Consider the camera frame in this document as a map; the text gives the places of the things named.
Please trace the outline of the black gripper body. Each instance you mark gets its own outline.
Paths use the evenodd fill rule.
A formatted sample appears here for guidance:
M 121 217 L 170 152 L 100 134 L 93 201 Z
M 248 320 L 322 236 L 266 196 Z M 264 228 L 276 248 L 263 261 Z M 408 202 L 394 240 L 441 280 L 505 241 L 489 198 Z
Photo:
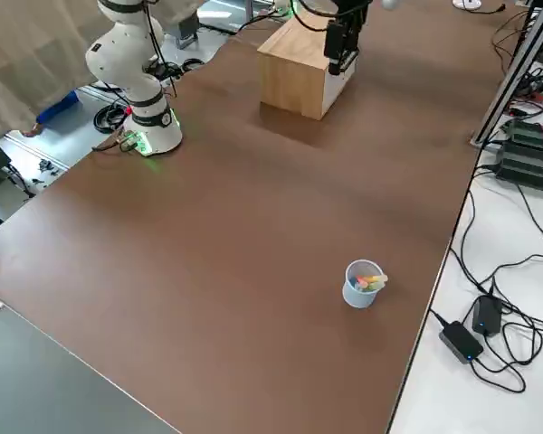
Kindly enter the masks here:
M 361 24 L 366 22 L 370 0 L 335 0 L 334 4 L 338 8 L 337 18 L 357 18 Z

